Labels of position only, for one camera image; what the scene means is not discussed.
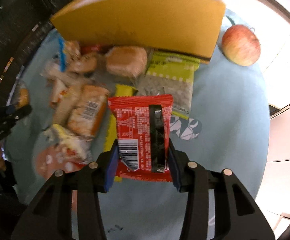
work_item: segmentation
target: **red wrapper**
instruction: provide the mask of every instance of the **red wrapper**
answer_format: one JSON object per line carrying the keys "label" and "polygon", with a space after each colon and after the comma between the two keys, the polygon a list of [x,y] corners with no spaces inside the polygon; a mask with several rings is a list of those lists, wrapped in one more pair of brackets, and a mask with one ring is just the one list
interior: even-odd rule
{"label": "red wrapper", "polygon": [[172,181],[166,164],[172,95],[115,97],[108,105],[116,117],[121,157],[116,176]]}

